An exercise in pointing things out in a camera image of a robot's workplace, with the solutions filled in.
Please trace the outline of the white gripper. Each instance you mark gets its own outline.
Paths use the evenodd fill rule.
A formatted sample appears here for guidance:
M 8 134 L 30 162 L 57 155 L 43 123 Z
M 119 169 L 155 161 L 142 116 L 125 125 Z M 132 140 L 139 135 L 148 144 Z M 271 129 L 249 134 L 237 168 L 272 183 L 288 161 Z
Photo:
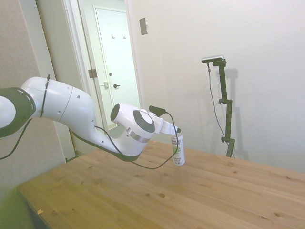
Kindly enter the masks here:
M 159 134 L 169 134 L 169 135 L 176 135 L 176 133 L 181 133 L 181 129 L 177 126 L 164 121 L 162 118 L 154 118 L 154 126 L 155 126 L 155 133 Z

